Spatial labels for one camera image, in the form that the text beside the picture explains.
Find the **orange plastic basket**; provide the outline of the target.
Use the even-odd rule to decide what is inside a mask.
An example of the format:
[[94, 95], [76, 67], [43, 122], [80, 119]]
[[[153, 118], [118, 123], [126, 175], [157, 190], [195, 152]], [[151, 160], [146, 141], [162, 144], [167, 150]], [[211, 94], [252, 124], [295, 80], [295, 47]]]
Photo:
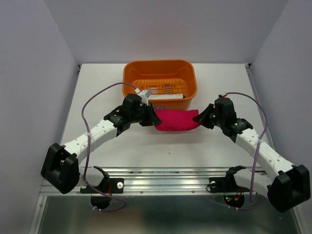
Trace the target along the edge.
[[181, 59], [132, 61], [124, 67], [123, 82], [151, 90], [155, 109], [186, 110], [197, 93], [194, 67]]

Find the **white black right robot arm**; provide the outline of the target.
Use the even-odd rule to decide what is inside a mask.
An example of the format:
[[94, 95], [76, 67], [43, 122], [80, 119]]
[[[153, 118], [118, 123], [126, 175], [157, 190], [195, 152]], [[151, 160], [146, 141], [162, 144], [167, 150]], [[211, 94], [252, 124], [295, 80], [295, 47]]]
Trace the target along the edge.
[[219, 96], [193, 120], [208, 129], [220, 128], [265, 172], [260, 175], [245, 166], [230, 167], [224, 177], [209, 179], [209, 192], [231, 193], [240, 188], [248, 189], [267, 198], [282, 213], [311, 198], [309, 170], [304, 165], [294, 165], [264, 142], [247, 120], [237, 117], [234, 104], [228, 97]]

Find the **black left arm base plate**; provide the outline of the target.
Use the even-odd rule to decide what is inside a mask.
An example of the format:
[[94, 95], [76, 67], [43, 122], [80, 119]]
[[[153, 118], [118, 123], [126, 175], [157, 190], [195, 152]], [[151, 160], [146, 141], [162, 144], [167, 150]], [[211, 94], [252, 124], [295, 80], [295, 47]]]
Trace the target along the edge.
[[[122, 194], [124, 190], [124, 178], [105, 178], [95, 188], [106, 194]], [[80, 188], [82, 194], [97, 194], [95, 190], [87, 186], [86, 188]]]

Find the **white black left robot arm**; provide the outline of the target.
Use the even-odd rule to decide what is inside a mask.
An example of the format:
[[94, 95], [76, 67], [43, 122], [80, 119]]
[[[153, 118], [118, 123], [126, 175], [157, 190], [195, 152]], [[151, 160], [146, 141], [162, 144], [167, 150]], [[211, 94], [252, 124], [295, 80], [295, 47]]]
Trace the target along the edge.
[[148, 101], [150, 95], [150, 90], [136, 90], [95, 127], [87, 128], [83, 135], [63, 145], [52, 144], [48, 148], [41, 176], [62, 194], [72, 191], [83, 179], [79, 165], [89, 159], [91, 152], [128, 130], [131, 124], [138, 123], [145, 127], [161, 123]]

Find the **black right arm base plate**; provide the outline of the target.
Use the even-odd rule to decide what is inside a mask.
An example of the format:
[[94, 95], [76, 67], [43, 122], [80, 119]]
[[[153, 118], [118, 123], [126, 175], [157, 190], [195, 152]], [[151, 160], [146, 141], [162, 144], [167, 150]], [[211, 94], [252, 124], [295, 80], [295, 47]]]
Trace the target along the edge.
[[241, 187], [232, 177], [211, 177], [206, 190], [210, 193], [234, 193], [241, 192]]

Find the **red t-shirt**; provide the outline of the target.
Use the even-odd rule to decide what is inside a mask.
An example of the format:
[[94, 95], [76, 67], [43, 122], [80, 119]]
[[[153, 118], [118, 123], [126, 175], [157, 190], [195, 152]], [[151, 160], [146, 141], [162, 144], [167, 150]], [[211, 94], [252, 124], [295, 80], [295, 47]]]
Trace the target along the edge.
[[193, 120], [199, 115], [199, 110], [156, 109], [156, 115], [161, 120], [160, 124], [155, 125], [158, 131], [190, 131], [200, 126]]

